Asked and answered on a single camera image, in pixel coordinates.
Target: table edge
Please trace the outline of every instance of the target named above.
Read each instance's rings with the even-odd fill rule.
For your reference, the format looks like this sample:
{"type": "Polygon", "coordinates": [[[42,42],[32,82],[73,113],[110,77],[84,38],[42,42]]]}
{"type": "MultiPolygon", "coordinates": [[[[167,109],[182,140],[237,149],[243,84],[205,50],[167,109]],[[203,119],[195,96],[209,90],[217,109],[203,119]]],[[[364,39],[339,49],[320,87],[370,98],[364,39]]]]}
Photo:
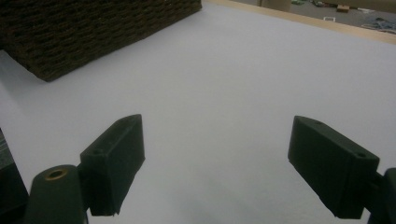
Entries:
{"type": "Polygon", "coordinates": [[[257,6],[234,2],[230,0],[204,0],[204,2],[217,4],[225,7],[232,7],[254,13],[259,13],[262,15],[272,16],[283,20],[296,21],[299,23],[316,26],[319,28],[328,29],[343,34],[354,35],[366,39],[371,39],[371,40],[376,40],[376,41],[396,45],[396,35],[392,35],[392,34],[382,33],[374,30],[368,30],[351,25],[345,25],[333,21],[323,21],[320,19],[301,16],[289,12],[273,10],[265,7],[257,7],[257,6]]]}

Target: brass insert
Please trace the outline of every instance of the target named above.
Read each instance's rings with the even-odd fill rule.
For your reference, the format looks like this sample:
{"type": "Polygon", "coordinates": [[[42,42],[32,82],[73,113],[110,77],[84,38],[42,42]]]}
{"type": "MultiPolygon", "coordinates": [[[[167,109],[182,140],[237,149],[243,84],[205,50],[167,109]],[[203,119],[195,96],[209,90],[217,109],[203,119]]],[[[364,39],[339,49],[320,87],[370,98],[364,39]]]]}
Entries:
{"type": "Polygon", "coordinates": [[[57,179],[64,177],[65,175],[67,175],[66,169],[56,169],[56,170],[49,172],[46,175],[46,180],[48,180],[48,181],[57,180],[57,179]]]}

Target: woven basket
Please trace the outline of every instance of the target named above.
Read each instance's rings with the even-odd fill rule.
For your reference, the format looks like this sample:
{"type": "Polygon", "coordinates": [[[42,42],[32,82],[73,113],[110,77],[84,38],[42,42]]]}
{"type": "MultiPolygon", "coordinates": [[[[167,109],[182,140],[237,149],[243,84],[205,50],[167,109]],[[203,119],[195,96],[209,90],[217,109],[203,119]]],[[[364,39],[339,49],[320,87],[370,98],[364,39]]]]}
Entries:
{"type": "Polygon", "coordinates": [[[51,81],[201,7],[201,0],[0,0],[0,48],[51,81]]]}

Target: white table surface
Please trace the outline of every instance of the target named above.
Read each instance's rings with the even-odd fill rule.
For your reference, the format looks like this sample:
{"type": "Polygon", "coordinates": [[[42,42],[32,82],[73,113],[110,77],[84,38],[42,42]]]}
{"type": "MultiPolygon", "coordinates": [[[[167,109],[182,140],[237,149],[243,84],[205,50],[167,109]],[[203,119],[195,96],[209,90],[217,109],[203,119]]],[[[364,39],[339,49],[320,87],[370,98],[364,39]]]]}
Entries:
{"type": "Polygon", "coordinates": [[[29,189],[143,115],[146,161],[119,216],[91,223],[366,223],[334,218],[287,159],[294,115],[396,166],[396,47],[204,3],[45,83],[0,51],[0,127],[29,189]]]}

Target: black plastic part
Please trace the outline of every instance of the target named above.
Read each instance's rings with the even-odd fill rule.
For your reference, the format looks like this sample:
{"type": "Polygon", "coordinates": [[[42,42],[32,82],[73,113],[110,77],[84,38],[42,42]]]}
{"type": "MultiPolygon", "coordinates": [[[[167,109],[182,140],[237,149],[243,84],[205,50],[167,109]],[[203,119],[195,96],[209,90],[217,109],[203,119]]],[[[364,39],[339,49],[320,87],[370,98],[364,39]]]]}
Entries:
{"type": "Polygon", "coordinates": [[[336,217],[361,218],[379,158],[326,124],[296,116],[289,160],[336,217]]]}
{"type": "Polygon", "coordinates": [[[81,155],[78,167],[86,207],[93,216],[120,212],[134,176],[145,159],[142,117],[119,119],[81,155]]]}
{"type": "Polygon", "coordinates": [[[5,137],[0,131],[0,221],[19,223],[29,195],[12,159],[5,137]]]}
{"type": "Polygon", "coordinates": [[[366,184],[361,196],[363,206],[371,213],[369,223],[390,224],[389,214],[384,204],[383,181],[382,175],[375,174],[375,179],[366,184]]]}
{"type": "Polygon", "coordinates": [[[391,223],[396,223],[396,168],[388,169],[384,174],[382,189],[391,223]]]}
{"type": "Polygon", "coordinates": [[[24,223],[87,223],[77,167],[56,166],[35,177],[24,223]]]}

